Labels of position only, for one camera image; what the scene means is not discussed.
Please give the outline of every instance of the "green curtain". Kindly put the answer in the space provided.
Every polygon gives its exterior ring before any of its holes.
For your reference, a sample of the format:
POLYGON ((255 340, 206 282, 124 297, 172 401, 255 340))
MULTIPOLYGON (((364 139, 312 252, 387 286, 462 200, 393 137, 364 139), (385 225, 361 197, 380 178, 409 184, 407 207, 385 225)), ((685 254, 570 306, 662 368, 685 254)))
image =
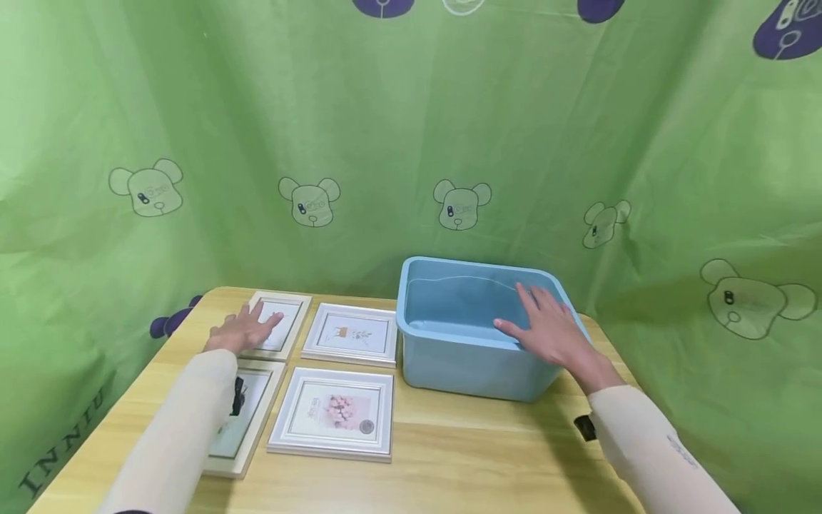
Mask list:
POLYGON ((555 274, 744 512, 817 512, 820 3, 382 3, 0 0, 3 512, 156 318, 411 255, 555 274))

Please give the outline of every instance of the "wrist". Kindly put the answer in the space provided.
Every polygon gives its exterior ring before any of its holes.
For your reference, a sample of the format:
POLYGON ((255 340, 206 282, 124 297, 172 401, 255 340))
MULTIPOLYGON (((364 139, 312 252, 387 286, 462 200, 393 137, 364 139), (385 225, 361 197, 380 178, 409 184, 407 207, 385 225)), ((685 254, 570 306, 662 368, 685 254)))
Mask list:
POLYGON ((220 336, 210 336, 203 347, 203 352, 212 350, 228 350, 232 354, 239 355, 239 345, 234 344, 230 339, 220 336))
POLYGON ((568 360, 565 368, 586 396, 609 387, 625 385, 625 381, 608 357, 600 354, 593 346, 575 354, 568 360))

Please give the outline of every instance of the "hand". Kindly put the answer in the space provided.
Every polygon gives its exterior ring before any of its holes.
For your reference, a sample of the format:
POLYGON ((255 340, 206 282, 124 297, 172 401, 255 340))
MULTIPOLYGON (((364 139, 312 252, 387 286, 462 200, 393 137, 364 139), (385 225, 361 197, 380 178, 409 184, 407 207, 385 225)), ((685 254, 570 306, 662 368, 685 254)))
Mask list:
POLYGON ((221 326, 211 327, 211 335, 203 351, 222 349, 240 354, 261 345, 283 319, 283 313, 275 313, 263 323, 258 322, 262 314, 262 304, 257 302, 254 309, 249 311, 246 303, 239 314, 229 314, 221 326))
POLYGON ((595 353, 585 334, 577 326, 570 308, 559 304, 542 287, 531 286, 533 298, 522 284, 516 285, 531 328, 523 330, 512 322, 495 319, 494 326, 518 340, 532 354, 565 368, 569 363, 595 353))

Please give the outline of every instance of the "left hand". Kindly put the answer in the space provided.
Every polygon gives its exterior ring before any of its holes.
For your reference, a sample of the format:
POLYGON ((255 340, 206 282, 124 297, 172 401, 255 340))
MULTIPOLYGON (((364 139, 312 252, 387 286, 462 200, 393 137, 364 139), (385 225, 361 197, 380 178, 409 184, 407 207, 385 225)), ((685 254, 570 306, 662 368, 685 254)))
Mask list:
POLYGON ((229 314, 222 325, 211 327, 211 335, 203 351, 228 350, 240 354, 261 345, 283 319, 283 313, 274 313, 263 323, 257 321, 262 314, 262 304, 257 302, 254 309, 249 310, 248 303, 245 303, 239 314, 229 314))

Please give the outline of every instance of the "framed artwork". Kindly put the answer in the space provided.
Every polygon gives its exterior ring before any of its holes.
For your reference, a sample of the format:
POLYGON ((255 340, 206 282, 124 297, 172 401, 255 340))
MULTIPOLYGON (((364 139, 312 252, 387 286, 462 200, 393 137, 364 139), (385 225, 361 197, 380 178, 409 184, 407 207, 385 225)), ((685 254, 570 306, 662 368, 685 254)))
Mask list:
POLYGON ((391 462, 394 377, 295 368, 267 449, 391 462))
POLYGON ((396 314, 320 303, 302 347, 302 357, 396 368, 396 314))
POLYGON ((242 357, 285 361, 291 354, 294 342, 299 336, 300 327, 311 305, 311 297, 274 291, 257 291, 248 305, 254 308, 257 302, 263 303, 260 322, 264 322, 275 313, 283 313, 283 319, 274 327, 271 335, 262 345, 254 350, 243 352, 242 357))
POLYGON ((285 364, 239 360, 235 382, 240 395, 229 420, 215 435, 205 460, 203 475, 243 479, 260 441, 266 418, 283 381, 285 364))

